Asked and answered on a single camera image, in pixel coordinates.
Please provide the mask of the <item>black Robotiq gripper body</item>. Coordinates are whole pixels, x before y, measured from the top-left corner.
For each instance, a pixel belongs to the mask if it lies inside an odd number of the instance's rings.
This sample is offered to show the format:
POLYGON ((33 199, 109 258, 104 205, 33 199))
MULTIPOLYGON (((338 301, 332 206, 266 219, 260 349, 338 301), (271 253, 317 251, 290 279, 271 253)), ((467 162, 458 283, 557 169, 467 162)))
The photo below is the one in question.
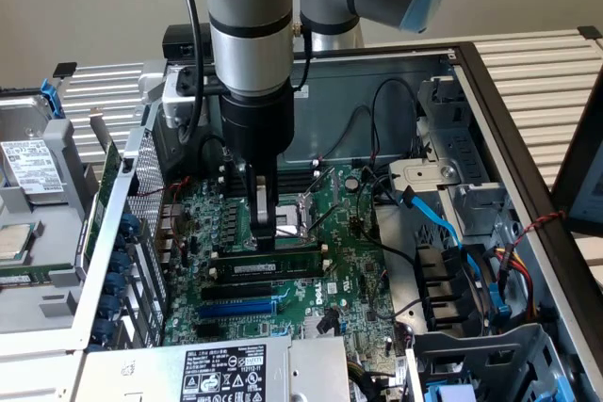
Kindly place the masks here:
POLYGON ((263 96, 233 92, 220 97, 221 129, 227 146, 253 165, 272 165, 294 137, 294 93, 290 85, 263 96))

